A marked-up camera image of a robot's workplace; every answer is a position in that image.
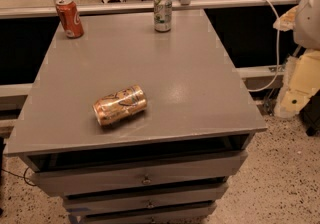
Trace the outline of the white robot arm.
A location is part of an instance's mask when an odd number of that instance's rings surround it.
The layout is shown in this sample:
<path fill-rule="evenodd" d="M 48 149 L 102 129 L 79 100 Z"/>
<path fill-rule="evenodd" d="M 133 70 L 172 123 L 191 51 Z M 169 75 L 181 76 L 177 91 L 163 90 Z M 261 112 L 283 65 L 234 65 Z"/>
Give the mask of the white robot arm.
<path fill-rule="evenodd" d="M 284 32 L 292 30 L 294 42 L 305 49 L 300 57 L 287 59 L 274 108 L 277 117 L 291 118 L 320 90 L 320 0 L 301 0 L 273 27 Z"/>

